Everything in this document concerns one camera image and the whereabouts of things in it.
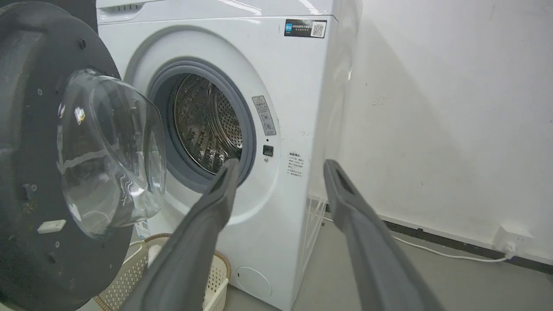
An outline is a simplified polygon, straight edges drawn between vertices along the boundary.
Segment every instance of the washing machine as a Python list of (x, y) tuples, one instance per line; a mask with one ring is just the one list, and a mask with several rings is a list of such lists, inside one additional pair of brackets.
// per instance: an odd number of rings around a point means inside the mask
[(165, 205), (140, 226), (172, 232), (221, 165), (240, 185), (217, 250), (231, 285), (290, 310), (305, 274), (348, 91), (361, 0), (97, 0), (122, 79), (159, 109)]

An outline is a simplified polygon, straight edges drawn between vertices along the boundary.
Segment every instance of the white cable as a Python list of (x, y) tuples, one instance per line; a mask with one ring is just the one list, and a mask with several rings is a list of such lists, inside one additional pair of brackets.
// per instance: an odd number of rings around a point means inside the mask
[[(330, 218), (326, 218), (326, 217), (323, 217), (324, 220), (327, 220), (327, 221), (332, 221), (334, 222), (332, 219)], [(444, 257), (447, 257), (447, 258), (453, 258), (453, 259), (466, 259), (466, 260), (473, 260), (473, 261), (478, 261), (478, 262), (502, 262), (502, 261), (505, 261), (507, 259), (510, 259), (509, 256), (506, 256), (506, 257), (503, 257), (503, 258), (500, 258), (500, 259), (480, 259), (480, 258), (474, 258), (474, 257), (467, 257), (467, 256), (456, 256), (456, 255), (448, 255), (448, 254), (444, 254), (444, 253), (440, 253), (439, 251), (435, 251), (435, 250), (432, 250), (428, 247), (424, 247), (424, 246), (421, 246), (421, 245), (417, 245), (417, 244), (413, 244), (411, 242), (407, 242), (405, 240), (402, 240), (396, 236), (392, 236), (394, 239), (402, 242), (402, 243), (405, 243), (407, 245), (410, 245), (412, 247), (416, 247), (416, 248), (420, 248), (421, 250), (425, 250), (425, 251), (429, 251), (431, 253), (434, 253), (436, 255), (440, 255), (440, 256), (444, 256)]]

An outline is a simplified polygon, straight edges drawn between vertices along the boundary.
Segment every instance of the transparent glass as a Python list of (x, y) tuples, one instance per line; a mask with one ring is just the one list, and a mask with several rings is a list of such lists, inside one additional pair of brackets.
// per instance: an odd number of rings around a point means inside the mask
[(94, 70), (70, 79), (58, 110), (58, 169), (71, 215), (92, 237), (155, 215), (166, 160), (158, 109)]

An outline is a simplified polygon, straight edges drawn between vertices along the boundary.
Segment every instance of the baseboard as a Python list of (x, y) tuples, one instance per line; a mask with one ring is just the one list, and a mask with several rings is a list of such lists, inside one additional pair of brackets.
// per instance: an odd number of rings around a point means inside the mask
[[(326, 206), (326, 211), (330, 215), (330, 210), (328, 205)], [(481, 241), (469, 239), (466, 237), (456, 236), (449, 234), (447, 232), (442, 232), (439, 230), (433, 230), (431, 228), (421, 227), (415, 224), (411, 224), (405, 221), (387, 217), (384, 215), (378, 215), (384, 223), (387, 225), (390, 231), (398, 232), (408, 236), (416, 237), (417, 239), (425, 240), (435, 244), (447, 246), (454, 248), (456, 250), (468, 252), (474, 255), (490, 258), (490, 259), (499, 259), (505, 256), (504, 253), (492, 250), (492, 245), (489, 243), (484, 243)], [(541, 258), (538, 256), (528, 255), (522, 258), (515, 256), (510, 260), (506, 260), (506, 263), (510, 263), (515, 266), (536, 270), (542, 273), (553, 274), (553, 266), (543, 263), (541, 261), (547, 261), (547, 258)]]

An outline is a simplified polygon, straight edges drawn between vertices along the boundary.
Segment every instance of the black sticker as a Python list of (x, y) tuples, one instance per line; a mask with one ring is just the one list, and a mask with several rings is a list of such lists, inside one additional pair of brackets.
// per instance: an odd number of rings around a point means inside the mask
[(286, 37), (324, 38), (326, 20), (287, 19), (284, 25)]

